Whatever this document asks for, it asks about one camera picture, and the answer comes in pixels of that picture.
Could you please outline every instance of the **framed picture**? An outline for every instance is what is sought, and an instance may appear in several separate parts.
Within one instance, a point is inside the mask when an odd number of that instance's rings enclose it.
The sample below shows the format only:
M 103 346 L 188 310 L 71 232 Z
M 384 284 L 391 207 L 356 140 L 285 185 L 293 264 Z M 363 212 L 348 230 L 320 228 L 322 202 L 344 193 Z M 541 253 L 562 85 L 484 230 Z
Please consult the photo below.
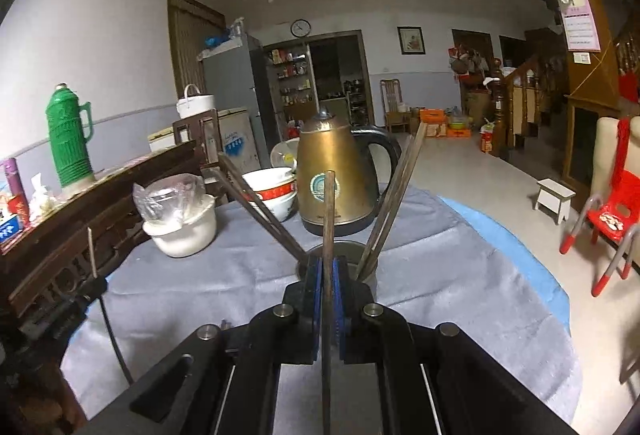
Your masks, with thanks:
M 421 27 L 398 27 L 402 54 L 424 54 L 424 40 Z

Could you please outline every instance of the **black cable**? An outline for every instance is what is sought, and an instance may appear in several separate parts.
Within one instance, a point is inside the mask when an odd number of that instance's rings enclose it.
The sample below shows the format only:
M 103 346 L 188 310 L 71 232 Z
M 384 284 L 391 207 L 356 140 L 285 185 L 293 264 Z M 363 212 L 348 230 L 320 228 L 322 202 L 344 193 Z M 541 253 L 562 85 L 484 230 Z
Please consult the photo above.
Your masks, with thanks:
M 102 299 L 102 296 L 98 297 L 98 300 L 100 300 L 100 309 L 102 309 L 102 317 L 104 318 L 104 325 L 107 327 L 107 333 L 109 334 L 111 347 L 113 347 L 113 351 L 116 353 L 116 357 L 118 358 L 118 363 L 120 364 L 120 368 L 122 369 L 124 378 L 127 380 L 127 383 L 129 383 L 129 386 L 131 386 L 133 385 L 133 377 L 131 376 L 129 368 L 127 368 L 127 364 L 124 362 L 124 357 L 122 357 L 122 352 L 120 352 L 120 347 L 116 342 L 116 337 L 113 335 L 111 322 L 109 321 L 109 317 L 107 316 L 107 308 L 104 306 L 104 300 Z

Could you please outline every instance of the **metal screw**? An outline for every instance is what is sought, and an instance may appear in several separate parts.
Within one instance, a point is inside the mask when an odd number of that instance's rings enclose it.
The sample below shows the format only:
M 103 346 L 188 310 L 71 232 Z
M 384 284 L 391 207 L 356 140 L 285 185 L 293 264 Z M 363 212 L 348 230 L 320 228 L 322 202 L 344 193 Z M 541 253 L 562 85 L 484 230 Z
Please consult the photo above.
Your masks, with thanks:
M 291 316 L 293 314 L 293 307 L 288 303 L 279 303 L 273 308 L 273 313 L 278 318 L 286 318 L 287 316 Z
M 440 325 L 440 334 L 452 338 L 460 334 L 460 328 L 455 323 L 443 323 Z
M 367 303 L 362 311 L 369 317 L 375 318 L 376 316 L 380 316 L 385 308 L 380 303 Z
M 206 325 L 198 327 L 198 330 L 196 330 L 196 336 L 198 336 L 198 338 L 200 339 L 203 339 L 204 341 L 213 339 L 214 337 L 216 337 L 216 334 L 218 334 L 218 327 L 212 325 L 211 323 L 207 323 Z

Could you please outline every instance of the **electric kettle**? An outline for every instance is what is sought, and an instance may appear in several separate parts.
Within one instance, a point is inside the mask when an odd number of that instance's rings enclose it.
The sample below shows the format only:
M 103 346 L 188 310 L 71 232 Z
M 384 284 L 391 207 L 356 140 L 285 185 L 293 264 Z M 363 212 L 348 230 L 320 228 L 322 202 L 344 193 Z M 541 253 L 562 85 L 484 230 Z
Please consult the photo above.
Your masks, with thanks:
M 378 189 L 369 144 L 386 149 L 393 176 L 401 148 L 383 128 L 351 128 L 325 108 L 305 123 L 298 144 L 296 178 L 300 218 L 307 231 L 322 236 L 324 173 L 328 170 L 335 172 L 336 237 L 362 231 L 378 214 L 384 194 Z

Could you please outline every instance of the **small white stool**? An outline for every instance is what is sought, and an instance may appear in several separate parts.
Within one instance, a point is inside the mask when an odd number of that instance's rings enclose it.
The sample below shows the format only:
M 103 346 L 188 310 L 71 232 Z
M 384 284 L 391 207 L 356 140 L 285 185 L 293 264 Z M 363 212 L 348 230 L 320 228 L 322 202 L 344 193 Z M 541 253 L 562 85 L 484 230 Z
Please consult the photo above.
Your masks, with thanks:
M 539 180 L 538 186 L 540 186 L 540 191 L 533 209 L 537 210 L 541 204 L 545 208 L 549 208 L 558 214 L 556 224 L 560 225 L 561 221 L 569 218 L 571 199 L 575 195 L 575 191 L 551 179 Z

